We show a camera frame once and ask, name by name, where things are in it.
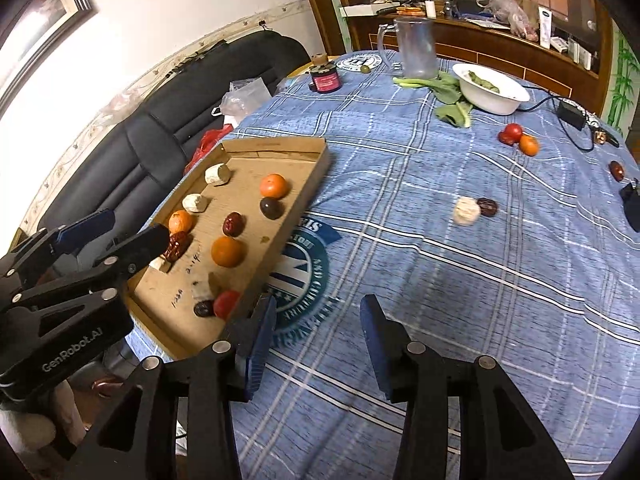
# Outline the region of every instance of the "black sofa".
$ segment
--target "black sofa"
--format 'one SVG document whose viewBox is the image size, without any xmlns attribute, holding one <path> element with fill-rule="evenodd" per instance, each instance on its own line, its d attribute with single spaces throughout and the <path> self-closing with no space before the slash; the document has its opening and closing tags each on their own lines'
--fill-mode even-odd
<svg viewBox="0 0 640 480">
<path fill-rule="evenodd" d="M 182 177 L 203 134 L 223 126 L 211 111 L 233 80 L 261 77 L 273 95 L 290 72 L 309 62 L 296 40 L 264 30 L 216 44 L 151 94 L 89 154 L 44 213 L 53 229 L 101 208 L 114 228 L 60 260 L 60 273 L 91 267 L 114 243 L 135 234 Z"/>
</svg>

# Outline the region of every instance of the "cardboard tray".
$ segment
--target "cardboard tray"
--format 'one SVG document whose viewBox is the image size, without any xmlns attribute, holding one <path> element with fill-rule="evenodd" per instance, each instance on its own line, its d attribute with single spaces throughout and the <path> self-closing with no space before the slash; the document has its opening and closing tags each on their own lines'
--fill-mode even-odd
<svg viewBox="0 0 640 480">
<path fill-rule="evenodd" d="M 206 184 L 204 172 L 224 162 L 232 170 L 224 186 Z M 202 193 L 209 199 L 203 213 L 194 214 L 193 237 L 187 251 L 168 273 L 151 267 L 129 280 L 126 298 L 131 315 L 139 325 L 174 359 L 199 352 L 218 338 L 225 322 L 217 317 L 197 317 L 191 283 L 206 280 L 213 273 L 222 289 L 232 288 L 241 297 L 231 317 L 246 316 L 280 257 L 280 253 L 313 197 L 329 167 L 324 139 L 300 137 L 257 137 L 226 140 L 212 150 L 174 189 L 152 218 L 167 225 L 171 214 L 182 209 L 189 193 Z M 261 179 L 279 173 L 290 191 L 282 199 L 283 216 L 269 220 L 260 212 Z M 210 255 L 213 240 L 222 236 L 225 217 L 237 211 L 246 226 L 238 240 L 245 244 L 245 259 L 237 267 L 217 266 Z"/>
</svg>

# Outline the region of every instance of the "blue plaid tablecloth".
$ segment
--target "blue plaid tablecloth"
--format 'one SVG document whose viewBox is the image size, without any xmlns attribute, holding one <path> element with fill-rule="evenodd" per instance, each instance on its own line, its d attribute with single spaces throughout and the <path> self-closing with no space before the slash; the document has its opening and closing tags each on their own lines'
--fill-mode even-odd
<svg viewBox="0 0 640 480">
<path fill-rule="evenodd" d="M 340 78 L 320 95 L 301 76 L 232 134 L 324 137 L 332 154 L 268 283 L 280 309 L 262 385 L 233 405 L 243 477 L 392 477 L 404 406 L 384 400 L 362 336 L 359 303 L 373 293 L 440 354 L 497 358 L 576 478 L 597 478 L 640 412 L 640 235 L 618 195 L 640 177 L 630 153 L 581 153 L 550 103 L 476 109 L 460 129 L 437 120 L 431 91 L 393 85 L 382 66 Z M 546 96 L 530 93 L 530 105 Z M 496 140 L 511 122 L 538 138 L 536 157 Z M 460 196 L 491 198 L 498 214 L 456 225 Z M 127 341 L 169 360 L 140 327 Z M 459 430 L 452 403 L 450 478 Z"/>
</svg>

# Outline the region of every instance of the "red tomato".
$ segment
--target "red tomato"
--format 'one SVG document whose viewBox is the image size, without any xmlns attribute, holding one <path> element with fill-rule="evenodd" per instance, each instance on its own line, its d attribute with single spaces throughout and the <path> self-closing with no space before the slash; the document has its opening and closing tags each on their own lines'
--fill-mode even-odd
<svg viewBox="0 0 640 480">
<path fill-rule="evenodd" d="M 522 136 L 522 126 L 516 123 L 507 124 L 504 127 L 504 132 L 511 137 L 511 139 L 515 140 L 515 142 L 520 142 L 520 137 Z"/>
<path fill-rule="evenodd" d="M 221 292 L 213 302 L 213 313 L 220 319 L 224 319 L 231 314 L 236 306 L 240 293 L 236 290 L 225 290 Z"/>
</svg>

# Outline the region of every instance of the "picture frame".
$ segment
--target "picture frame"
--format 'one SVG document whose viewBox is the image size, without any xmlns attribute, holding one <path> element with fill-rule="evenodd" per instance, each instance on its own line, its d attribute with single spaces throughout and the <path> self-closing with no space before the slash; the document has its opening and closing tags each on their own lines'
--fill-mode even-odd
<svg viewBox="0 0 640 480">
<path fill-rule="evenodd" d="M 89 0 L 33 0 L 0 48 L 0 118 L 39 64 L 93 12 Z"/>
</svg>

